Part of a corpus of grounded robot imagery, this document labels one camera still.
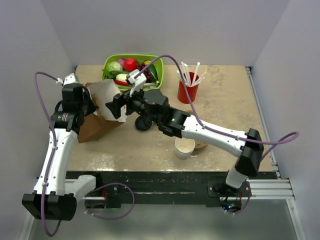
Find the aluminium frame rail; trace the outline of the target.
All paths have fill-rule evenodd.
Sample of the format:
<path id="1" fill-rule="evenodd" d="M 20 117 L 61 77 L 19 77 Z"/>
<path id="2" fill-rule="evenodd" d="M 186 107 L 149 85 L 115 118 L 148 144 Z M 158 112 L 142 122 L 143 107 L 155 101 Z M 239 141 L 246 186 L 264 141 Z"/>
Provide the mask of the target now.
<path id="1" fill-rule="evenodd" d="M 269 136 L 269 133 L 268 133 L 267 125 L 266 125 L 265 118 L 264 118 L 264 115 L 263 115 L 263 111 L 262 111 L 262 108 L 261 108 L 261 104 L 260 104 L 260 101 L 259 101 L 259 98 L 258 98 L 258 94 L 257 94 L 256 88 L 255 88 L 255 85 L 254 85 L 254 81 L 253 81 L 252 67 L 246 66 L 245 70 L 246 70 L 246 74 L 247 74 L 247 77 L 248 77 L 248 80 L 249 80 L 249 83 L 250 83 L 250 86 L 251 86 L 252 94 L 254 96 L 254 100 L 255 100 L 255 103 L 256 103 L 256 106 L 257 106 L 257 111 L 258 111 L 258 114 L 259 114 L 259 117 L 260 117 L 260 121 L 261 121 L 261 124 L 262 124 L 262 128 L 263 128 L 263 132 L 264 132 L 264 135 L 265 135 L 265 139 L 267 141 L 269 141 L 270 140 L 270 136 Z M 279 180 L 283 180 L 282 176 L 281 176 L 281 173 L 279 171 L 279 166 L 278 166 L 278 163 L 276 161 L 276 157 L 274 155 L 273 150 L 271 150 L 269 152 L 269 155 L 270 155 L 269 158 L 270 158 L 270 161 L 271 161 L 272 169 L 275 171 L 277 178 Z M 296 235 L 297 239 L 298 240 L 306 240 L 307 239 L 306 238 L 306 234 L 305 234 L 305 231 L 303 229 L 302 221 L 301 221 L 299 213 L 298 213 L 298 209 L 297 209 L 297 205 L 296 205 L 296 200 L 295 200 L 295 195 L 294 194 L 293 194 L 293 199 L 286 199 L 286 206 L 288 208 L 289 217 L 290 217 L 291 222 L 293 224 L 293 229 L 294 229 L 294 232 L 295 232 L 295 235 Z"/>

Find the green plastic produce bin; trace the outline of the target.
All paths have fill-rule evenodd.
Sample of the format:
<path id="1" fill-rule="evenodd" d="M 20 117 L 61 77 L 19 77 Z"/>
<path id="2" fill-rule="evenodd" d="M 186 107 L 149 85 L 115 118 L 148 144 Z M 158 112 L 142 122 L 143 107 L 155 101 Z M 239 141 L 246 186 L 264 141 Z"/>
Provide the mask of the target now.
<path id="1" fill-rule="evenodd" d="M 124 70 L 123 65 L 122 65 L 122 71 L 111 71 L 111 72 L 109 72 L 108 70 L 106 70 L 106 65 L 109 62 L 118 61 L 119 58 L 123 58 L 123 59 L 133 58 L 133 59 L 137 60 L 138 64 L 145 63 L 147 65 L 147 64 L 150 63 L 151 60 L 155 59 L 156 57 L 157 57 L 156 55 L 138 54 L 138 53 L 123 53 L 123 54 L 111 55 L 105 61 L 104 67 L 102 69 L 101 81 L 104 81 L 104 80 L 107 80 L 107 79 L 114 80 L 114 79 L 116 79 L 116 76 L 118 74 L 128 74 L 129 73 L 128 71 Z M 163 60 L 162 59 L 158 59 L 152 65 L 154 65 L 155 68 L 156 68 L 157 75 L 158 75 L 158 80 L 157 81 L 153 80 L 152 83 L 145 83 L 144 87 L 143 87 L 144 91 L 148 91 L 148 90 L 152 90 L 152 89 L 159 89 L 162 86 L 162 83 L 163 83 L 163 79 L 164 79 L 164 63 L 163 63 Z M 119 90 L 121 92 L 125 92 L 125 91 L 127 91 L 127 90 L 129 90 L 131 88 L 130 86 L 121 86 L 121 85 L 117 85 L 117 87 L 119 88 Z"/>

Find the green toy cabbage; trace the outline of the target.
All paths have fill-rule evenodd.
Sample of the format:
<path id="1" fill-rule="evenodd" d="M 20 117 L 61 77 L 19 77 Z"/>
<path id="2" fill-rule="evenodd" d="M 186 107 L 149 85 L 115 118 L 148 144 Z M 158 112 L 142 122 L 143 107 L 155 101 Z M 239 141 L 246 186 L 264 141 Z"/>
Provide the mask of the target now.
<path id="1" fill-rule="evenodd" d="M 106 70 L 108 70 L 109 72 L 122 71 L 123 67 L 119 62 L 112 61 L 112 62 L 107 63 Z"/>

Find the purple toy grapes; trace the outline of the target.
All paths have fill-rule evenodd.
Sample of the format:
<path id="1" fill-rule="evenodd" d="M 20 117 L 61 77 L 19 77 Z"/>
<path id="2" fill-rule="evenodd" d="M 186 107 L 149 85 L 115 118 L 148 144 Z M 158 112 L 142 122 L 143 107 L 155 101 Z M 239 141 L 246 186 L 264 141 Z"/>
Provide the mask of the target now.
<path id="1" fill-rule="evenodd" d="M 145 63 L 139 63 L 139 64 L 137 65 L 137 69 L 138 69 L 139 71 L 141 71 L 145 66 L 146 66 Z M 152 72 L 151 72 L 148 68 L 143 71 L 143 74 L 144 74 L 145 77 L 146 77 L 146 83 L 152 83 L 152 82 L 153 82 L 154 76 L 153 76 Z"/>

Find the white toy radish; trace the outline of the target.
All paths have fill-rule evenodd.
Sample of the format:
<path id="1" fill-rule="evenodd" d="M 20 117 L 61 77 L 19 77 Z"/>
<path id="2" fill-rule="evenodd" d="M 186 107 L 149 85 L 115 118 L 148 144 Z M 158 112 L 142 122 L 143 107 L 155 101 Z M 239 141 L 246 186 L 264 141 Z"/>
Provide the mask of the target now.
<path id="1" fill-rule="evenodd" d="M 117 81 L 126 83 L 126 82 L 127 82 L 127 74 L 125 74 L 125 73 L 120 73 L 120 74 L 118 74 L 118 75 L 115 77 L 115 79 L 116 79 Z"/>

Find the red straw holder cup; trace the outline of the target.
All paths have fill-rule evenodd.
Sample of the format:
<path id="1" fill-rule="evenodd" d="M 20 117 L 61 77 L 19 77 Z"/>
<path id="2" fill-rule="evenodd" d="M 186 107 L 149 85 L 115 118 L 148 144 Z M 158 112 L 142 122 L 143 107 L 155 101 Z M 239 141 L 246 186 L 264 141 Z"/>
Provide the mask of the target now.
<path id="1" fill-rule="evenodd" d="M 189 72 L 189 76 L 190 76 L 190 80 L 191 82 L 193 81 L 193 77 L 194 77 L 194 72 Z M 196 95 L 197 95 L 197 91 L 198 91 L 198 87 L 199 87 L 199 84 L 196 85 L 196 86 L 187 86 L 187 92 L 188 92 L 188 95 L 189 95 L 189 98 L 192 102 L 195 101 L 196 99 Z M 185 92 L 185 89 L 184 89 L 184 85 L 181 81 L 179 81 L 179 86 L 178 86 L 178 92 L 177 92 L 177 99 L 183 103 L 183 104 L 188 104 L 189 103 L 189 99 L 187 97 L 187 94 Z"/>

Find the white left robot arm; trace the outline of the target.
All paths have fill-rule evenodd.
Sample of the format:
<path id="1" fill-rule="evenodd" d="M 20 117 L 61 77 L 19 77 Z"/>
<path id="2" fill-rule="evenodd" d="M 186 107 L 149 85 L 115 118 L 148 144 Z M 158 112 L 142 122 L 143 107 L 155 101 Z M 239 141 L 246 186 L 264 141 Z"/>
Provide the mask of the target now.
<path id="1" fill-rule="evenodd" d="M 80 83 L 62 87 L 62 110 L 50 118 L 54 127 L 40 176 L 32 193 L 25 193 L 22 205 L 36 219 L 70 221 L 78 202 L 88 193 L 99 196 L 104 184 L 93 175 L 81 175 L 66 183 L 66 173 L 73 146 L 78 140 L 85 117 L 96 110 L 89 91 Z"/>

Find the brown paper takeout bag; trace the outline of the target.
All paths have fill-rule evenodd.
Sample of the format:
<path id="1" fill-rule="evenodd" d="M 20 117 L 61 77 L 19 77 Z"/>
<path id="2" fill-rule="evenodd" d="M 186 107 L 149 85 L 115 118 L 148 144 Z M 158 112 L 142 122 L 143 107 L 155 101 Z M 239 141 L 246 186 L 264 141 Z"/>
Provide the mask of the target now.
<path id="1" fill-rule="evenodd" d="M 91 99 L 98 106 L 98 109 L 84 118 L 84 123 L 80 127 L 77 137 L 79 143 L 99 140 L 127 121 L 125 106 L 120 108 L 118 119 L 105 106 L 106 103 L 113 101 L 115 95 L 120 93 L 112 79 L 88 82 L 84 86 L 88 89 Z"/>

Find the green toy cucumber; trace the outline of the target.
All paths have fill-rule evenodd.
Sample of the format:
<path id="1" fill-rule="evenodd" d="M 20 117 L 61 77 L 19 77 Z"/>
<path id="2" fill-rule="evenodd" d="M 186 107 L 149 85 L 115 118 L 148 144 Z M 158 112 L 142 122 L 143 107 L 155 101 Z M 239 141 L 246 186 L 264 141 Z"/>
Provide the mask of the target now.
<path id="1" fill-rule="evenodd" d="M 157 73 L 156 67 L 155 67 L 153 64 L 151 64 L 151 65 L 148 67 L 148 69 L 149 69 L 149 71 L 150 71 L 153 79 L 154 79 L 155 81 L 157 81 L 159 78 L 158 78 L 158 73 Z"/>

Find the white wrapped straw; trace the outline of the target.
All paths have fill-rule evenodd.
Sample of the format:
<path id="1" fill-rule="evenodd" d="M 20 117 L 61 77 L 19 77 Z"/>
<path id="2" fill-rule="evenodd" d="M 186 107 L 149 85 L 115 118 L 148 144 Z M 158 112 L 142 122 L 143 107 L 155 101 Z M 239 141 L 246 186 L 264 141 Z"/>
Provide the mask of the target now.
<path id="1" fill-rule="evenodd" d="M 196 85 L 199 85 L 199 84 L 201 83 L 201 81 L 206 78 L 206 77 L 205 77 L 205 74 L 206 74 L 206 72 L 204 72 L 197 80 L 195 80 L 195 81 L 192 83 L 191 87 L 194 87 L 194 86 L 196 86 Z"/>
<path id="2" fill-rule="evenodd" d="M 189 67 L 183 61 L 181 62 L 181 67 L 182 67 L 182 70 L 183 70 L 185 84 L 188 87 L 190 87 L 191 86 L 191 79 L 190 79 Z"/>
<path id="3" fill-rule="evenodd" d="M 182 83 L 184 83 L 187 87 L 190 87 L 190 86 L 191 86 L 191 83 L 190 83 L 189 77 L 188 77 L 188 72 L 182 71 L 182 76 L 183 76 L 183 77 L 181 77 L 179 70 L 177 70 L 176 73 L 177 73 L 178 79 L 179 79 Z"/>
<path id="4" fill-rule="evenodd" d="M 195 82 L 197 80 L 197 75 L 198 75 L 198 70 L 199 70 L 200 64 L 201 64 L 200 62 L 197 62 L 197 65 L 196 65 L 195 70 L 194 70 L 194 75 L 193 75 L 192 85 L 191 86 L 195 85 Z"/>

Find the black coffee cup lid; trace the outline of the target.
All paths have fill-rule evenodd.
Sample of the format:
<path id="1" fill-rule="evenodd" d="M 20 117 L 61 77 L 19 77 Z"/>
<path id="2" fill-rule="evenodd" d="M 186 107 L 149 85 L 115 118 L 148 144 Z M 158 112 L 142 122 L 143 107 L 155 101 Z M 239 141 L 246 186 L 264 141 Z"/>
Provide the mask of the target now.
<path id="1" fill-rule="evenodd" d="M 149 130 L 153 125 L 151 121 L 147 120 L 142 116 L 137 117 L 134 124 L 135 128 L 142 132 Z"/>

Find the purple toy onion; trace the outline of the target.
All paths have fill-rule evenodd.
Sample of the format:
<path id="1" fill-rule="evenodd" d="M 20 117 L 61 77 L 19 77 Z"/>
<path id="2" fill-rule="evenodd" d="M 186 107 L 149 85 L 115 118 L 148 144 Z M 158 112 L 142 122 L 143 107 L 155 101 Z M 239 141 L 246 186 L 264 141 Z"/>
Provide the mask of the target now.
<path id="1" fill-rule="evenodd" d="M 117 62 L 118 62 L 119 64 L 123 65 L 123 64 L 125 63 L 125 59 L 124 59 L 124 58 L 119 58 L 119 59 L 117 60 Z"/>

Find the red toy apple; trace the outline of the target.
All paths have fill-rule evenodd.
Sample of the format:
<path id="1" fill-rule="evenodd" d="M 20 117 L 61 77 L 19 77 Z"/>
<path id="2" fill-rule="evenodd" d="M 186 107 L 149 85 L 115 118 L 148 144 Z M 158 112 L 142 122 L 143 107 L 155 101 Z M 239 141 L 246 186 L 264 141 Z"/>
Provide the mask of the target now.
<path id="1" fill-rule="evenodd" d="M 138 68 L 138 62 L 134 58 L 126 58 L 123 62 L 123 69 L 127 72 L 132 72 Z"/>

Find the red toy chili pepper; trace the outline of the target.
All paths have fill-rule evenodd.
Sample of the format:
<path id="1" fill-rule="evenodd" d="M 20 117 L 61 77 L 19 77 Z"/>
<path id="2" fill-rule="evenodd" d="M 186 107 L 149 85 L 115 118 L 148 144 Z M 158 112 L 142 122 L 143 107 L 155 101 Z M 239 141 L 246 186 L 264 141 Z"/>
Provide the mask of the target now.
<path id="1" fill-rule="evenodd" d="M 125 87 L 129 87 L 130 85 L 126 82 L 126 81 L 121 81 L 121 80 L 117 80 L 117 79 L 113 79 L 114 83 L 120 86 L 125 86 Z"/>

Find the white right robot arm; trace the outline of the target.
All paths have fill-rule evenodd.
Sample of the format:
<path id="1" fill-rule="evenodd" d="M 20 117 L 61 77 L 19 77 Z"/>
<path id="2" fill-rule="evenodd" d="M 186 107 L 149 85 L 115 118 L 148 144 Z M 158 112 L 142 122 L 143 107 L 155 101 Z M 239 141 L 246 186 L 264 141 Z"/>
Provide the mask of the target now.
<path id="1" fill-rule="evenodd" d="M 156 89 L 118 93 L 105 106 L 116 119 L 121 116 L 122 107 L 125 107 L 126 115 L 133 112 L 139 114 L 156 123 L 158 129 L 169 137 L 201 141 L 236 157 L 237 161 L 222 185 L 227 196 L 235 196 L 248 177 L 258 174 L 264 146 L 256 129 L 237 131 L 200 121 L 195 114 L 170 106 L 169 99 Z"/>

